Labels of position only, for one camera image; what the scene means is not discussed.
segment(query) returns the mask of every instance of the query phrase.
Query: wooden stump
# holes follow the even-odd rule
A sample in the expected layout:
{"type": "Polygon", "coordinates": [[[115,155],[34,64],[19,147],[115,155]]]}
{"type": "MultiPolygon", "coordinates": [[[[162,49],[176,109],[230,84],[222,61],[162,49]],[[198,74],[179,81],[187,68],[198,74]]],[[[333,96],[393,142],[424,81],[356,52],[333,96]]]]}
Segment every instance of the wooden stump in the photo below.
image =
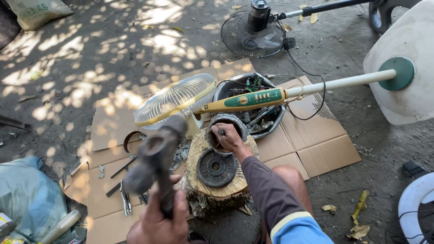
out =
{"type": "MultiPolygon", "coordinates": [[[[222,208],[242,207],[251,198],[250,192],[247,189],[246,178],[237,157],[235,157],[237,173],[232,182],[227,186],[210,188],[197,177],[197,161],[202,153],[210,148],[205,139],[205,133],[206,129],[202,129],[193,137],[186,162],[187,172],[180,182],[180,187],[187,193],[187,198],[192,209],[191,213],[195,217],[202,218],[222,208]]],[[[256,157],[259,157],[258,147],[252,136],[248,135],[245,144],[252,149],[256,157]]]]}

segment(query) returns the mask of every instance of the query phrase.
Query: hand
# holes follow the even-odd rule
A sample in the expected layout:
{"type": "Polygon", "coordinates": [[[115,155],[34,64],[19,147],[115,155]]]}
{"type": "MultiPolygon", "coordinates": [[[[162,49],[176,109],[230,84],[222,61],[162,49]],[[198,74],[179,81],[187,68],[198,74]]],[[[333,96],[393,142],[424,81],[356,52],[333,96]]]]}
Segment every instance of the hand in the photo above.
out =
{"type": "MultiPolygon", "coordinates": [[[[180,175],[171,175],[173,183],[180,175]]],[[[188,236],[188,202],[183,190],[173,199],[173,219],[165,219],[160,209],[158,190],[152,192],[141,218],[131,226],[127,244],[183,244],[188,236]]]]}
{"type": "Polygon", "coordinates": [[[224,149],[233,152],[240,163],[242,163],[248,156],[253,156],[252,150],[244,144],[232,124],[217,123],[211,126],[211,130],[217,136],[217,139],[224,149]],[[218,133],[219,130],[224,130],[225,134],[220,135],[218,133]]]}

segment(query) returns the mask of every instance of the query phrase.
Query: hammer head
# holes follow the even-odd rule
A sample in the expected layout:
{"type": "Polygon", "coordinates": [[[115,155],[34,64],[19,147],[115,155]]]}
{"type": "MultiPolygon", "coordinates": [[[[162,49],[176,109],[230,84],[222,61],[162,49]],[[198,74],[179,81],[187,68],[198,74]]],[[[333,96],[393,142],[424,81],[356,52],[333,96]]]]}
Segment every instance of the hammer head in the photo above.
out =
{"type": "Polygon", "coordinates": [[[162,175],[168,175],[175,150],[187,129],[187,122],[182,117],[173,115],[158,129],[158,133],[146,137],[137,151],[138,165],[132,167],[124,179],[125,189],[144,193],[154,181],[161,179],[162,175]]]}

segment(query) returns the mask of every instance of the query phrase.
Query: sack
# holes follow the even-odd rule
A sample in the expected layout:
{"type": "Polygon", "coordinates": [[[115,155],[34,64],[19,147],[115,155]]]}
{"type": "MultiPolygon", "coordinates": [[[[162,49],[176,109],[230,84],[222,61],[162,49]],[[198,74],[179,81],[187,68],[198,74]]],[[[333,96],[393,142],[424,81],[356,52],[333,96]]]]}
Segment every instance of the sack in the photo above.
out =
{"type": "Polygon", "coordinates": [[[25,31],[36,30],[50,20],[73,14],[61,0],[6,0],[18,16],[18,23],[25,31]]]}

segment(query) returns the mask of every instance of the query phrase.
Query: fan knob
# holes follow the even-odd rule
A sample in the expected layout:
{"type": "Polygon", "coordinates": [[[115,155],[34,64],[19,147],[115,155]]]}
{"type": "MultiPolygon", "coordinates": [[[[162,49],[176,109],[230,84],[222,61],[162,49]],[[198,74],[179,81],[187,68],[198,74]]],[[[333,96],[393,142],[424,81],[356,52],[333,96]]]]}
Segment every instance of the fan knob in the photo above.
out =
{"type": "Polygon", "coordinates": [[[238,102],[240,102],[241,105],[244,105],[247,103],[247,97],[246,96],[242,96],[238,99],[238,102]]]}

